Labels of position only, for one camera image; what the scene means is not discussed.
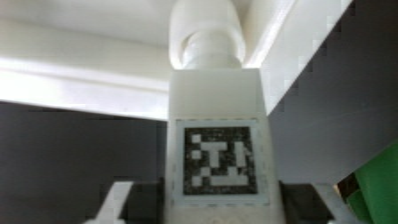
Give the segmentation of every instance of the white ceiling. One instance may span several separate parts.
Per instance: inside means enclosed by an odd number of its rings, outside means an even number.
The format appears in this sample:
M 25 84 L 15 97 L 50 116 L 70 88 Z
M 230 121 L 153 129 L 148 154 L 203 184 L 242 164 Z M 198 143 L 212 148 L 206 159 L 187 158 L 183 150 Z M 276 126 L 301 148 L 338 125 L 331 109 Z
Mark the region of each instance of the white ceiling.
M 167 119 L 174 1 L 0 0 L 2 100 Z M 350 1 L 233 0 L 269 113 Z
M 176 0 L 0 0 L 0 17 L 167 47 Z M 240 18 L 251 0 L 233 0 Z

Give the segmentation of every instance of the white cylindrical joint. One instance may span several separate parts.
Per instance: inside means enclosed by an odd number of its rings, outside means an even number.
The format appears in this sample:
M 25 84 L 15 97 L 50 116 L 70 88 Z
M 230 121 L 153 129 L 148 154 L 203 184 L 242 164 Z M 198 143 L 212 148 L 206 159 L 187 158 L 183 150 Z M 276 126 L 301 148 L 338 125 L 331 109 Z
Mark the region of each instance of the white cylindrical joint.
M 185 69 L 240 68 L 237 46 L 224 31 L 203 30 L 189 38 L 182 64 Z
M 242 67 L 246 42 L 230 0 L 180 0 L 171 15 L 176 69 Z

